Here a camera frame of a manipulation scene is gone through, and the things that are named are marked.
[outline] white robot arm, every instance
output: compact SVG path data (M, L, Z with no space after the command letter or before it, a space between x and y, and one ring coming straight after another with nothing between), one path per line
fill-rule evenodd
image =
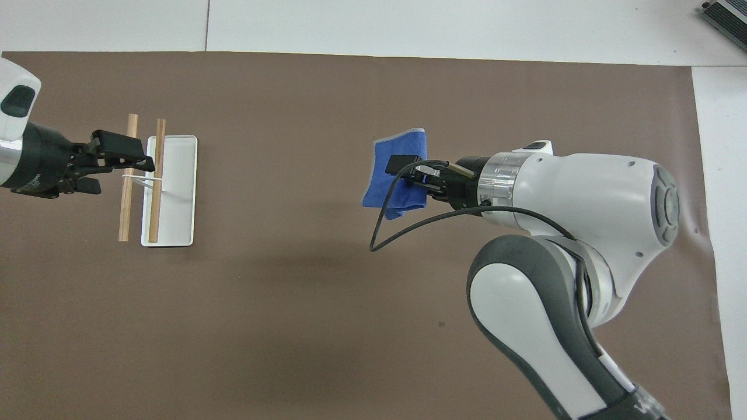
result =
M99 181L86 176L126 167L155 170L137 138L96 130L91 142L71 143L29 122L40 88L29 71L0 58L0 187L44 198L100 194Z
M490 241L470 268L467 298L477 326L553 414L667 419L590 328L620 312L644 268L674 241L679 198L669 172L627 156L557 157L546 140L492 157L433 162L395 165L390 173L428 188L454 214L531 234Z

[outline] black cable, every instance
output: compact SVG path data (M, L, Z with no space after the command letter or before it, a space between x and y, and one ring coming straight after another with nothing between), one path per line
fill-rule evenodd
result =
M373 228L373 236L371 237L371 243L368 245L368 249L373 252L374 251L374 241L376 240L376 235L379 233L379 228L381 227L381 222L384 219L384 213L386 212L387 206L389 204L389 200L391 199L392 193L394 193L394 187L397 186L397 181L399 181L403 175L406 173L409 173L410 170L414 167L418 167L421 165L441 165L441 166L448 166L449 162L446 161L437 161L437 160L429 160L429 161L417 161L413 162L411 164L405 165L402 169L400 169L399 172L397 172L397 175L394 176L394 179L391 180L391 185L389 185L389 191L386 193L386 198L384 198L384 203L381 205L381 211L379 212L379 219L376 220L376 227Z
M376 251L378 251L380 249L382 249L383 247L385 247L386 245L390 244L392 241L394 241L395 239L399 238L400 236L403 236L403 235L405 235L405 234L407 234L407 233L409 233L409 232L417 229L418 227L425 226L428 223L437 222L439 220L448 219L449 217L455 217L455 216L459 216L461 214L478 214L478 213L482 213L484 211L509 211L509 212L512 212L512 213L525 214L527 216L531 216L531 217L534 217L537 220L545 222L546 224L550 225L553 229L555 229L556 231L560 232L560 234L563 235L563 236L565 236L566 238L571 239L572 241L576 240L576 238L573 235L571 235L571 233L569 231L565 230L558 223L556 223L555 221L551 220L549 217L546 217L546 216L544 216L544 215L542 215L540 213L537 213L536 211L531 211L531 210L527 210L527 209L521 209L519 207L512 207L512 206L478 206L478 207L470 207L468 209L460 209L460 210L450 211L448 213L439 214L438 216L433 216L433 217L429 217L429 218L427 218L425 220L421 220L421 221L419 221L417 223L414 223L414 224L406 227L405 229L400 230L399 232L395 233L391 237L389 237L389 238L385 239L384 241L382 241L380 244L374 246L374 243L376 243L376 237L379 234L379 228L381 227L381 222L382 222L382 220L384 218L384 214L385 214L386 209L387 209L387 205L389 204L389 200L391 199L392 193L394 193L394 187L397 185L397 181L399 181L402 178L402 176L405 175L406 173L408 173L413 167L417 167L417 166L420 166L420 165L426 165L426 166L438 165L439 167L443 168L443 167L448 166L449 162L446 162L446 161L435 161L435 160L431 160L431 161L417 161L417 162L414 162L414 163L406 165L399 172L397 172L397 175L394 176L394 179L391 182L391 186L389 187L389 191L386 194L386 198L384 199L384 203L381 206L381 211L379 212L379 218L376 221L376 226L373 228L373 235L371 236L371 242L368 245L368 249L372 253L376 252Z

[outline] blue cloth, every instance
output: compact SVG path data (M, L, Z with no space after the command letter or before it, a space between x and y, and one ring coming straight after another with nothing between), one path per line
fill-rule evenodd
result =
M363 196L364 207L381 208L389 191L394 175L385 172L389 157L392 155L427 156L425 130L410 129L404 133L377 140L373 144L373 171L371 183ZM389 199L385 216L387 220L402 216L405 211L422 209L426 205L426 189L407 181L397 182L397 187Z

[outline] white tray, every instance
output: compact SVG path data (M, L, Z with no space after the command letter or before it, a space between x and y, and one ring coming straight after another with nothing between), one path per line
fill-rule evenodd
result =
M155 136L148 138L146 154L155 155ZM197 138L193 135L166 136L158 242L148 242L150 203L153 192L145 188L143 227L140 234L140 243L144 247L188 247L192 245L196 180Z

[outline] silver metal ring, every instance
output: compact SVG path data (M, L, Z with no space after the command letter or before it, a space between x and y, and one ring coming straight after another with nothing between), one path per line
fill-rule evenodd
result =
M478 203L482 205L487 201L491 206L512 206L518 170L530 156L531 153L500 152L488 159L477 181ZM510 213L510 218L516 223L515 214Z

